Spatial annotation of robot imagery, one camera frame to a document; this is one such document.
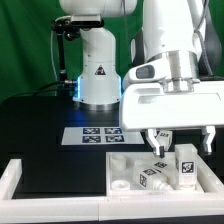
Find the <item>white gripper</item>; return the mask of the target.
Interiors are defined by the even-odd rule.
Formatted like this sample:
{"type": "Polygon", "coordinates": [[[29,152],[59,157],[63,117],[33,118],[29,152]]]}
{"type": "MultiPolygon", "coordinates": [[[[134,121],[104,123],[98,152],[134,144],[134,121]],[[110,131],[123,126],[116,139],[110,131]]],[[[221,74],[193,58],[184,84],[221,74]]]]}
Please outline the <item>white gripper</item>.
{"type": "Polygon", "coordinates": [[[159,83],[129,86],[121,99],[119,125],[126,131],[146,131],[155,156],[164,157],[164,147],[154,129],[202,128],[203,147],[212,153],[214,126],[224,125],[224,81],[196,84],[193,92],[164,93],[159,83]]]}

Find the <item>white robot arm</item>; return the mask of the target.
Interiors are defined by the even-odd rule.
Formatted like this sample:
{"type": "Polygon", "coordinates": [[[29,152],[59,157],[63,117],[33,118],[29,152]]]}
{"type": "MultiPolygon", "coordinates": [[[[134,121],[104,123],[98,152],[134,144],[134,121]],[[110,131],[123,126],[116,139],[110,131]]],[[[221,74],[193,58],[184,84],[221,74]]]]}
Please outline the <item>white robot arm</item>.
{"type": "Polygon", "coordinates": [[[202,81],[198,62],[207,58],[204,37],[208,0],[144,0],[143,23],[131,42],[135,65],[123,80],[120,127],[146,131],[160,156],[157,130],[198,129],[211,150],[224,125],[224,81],[202,81]]]}

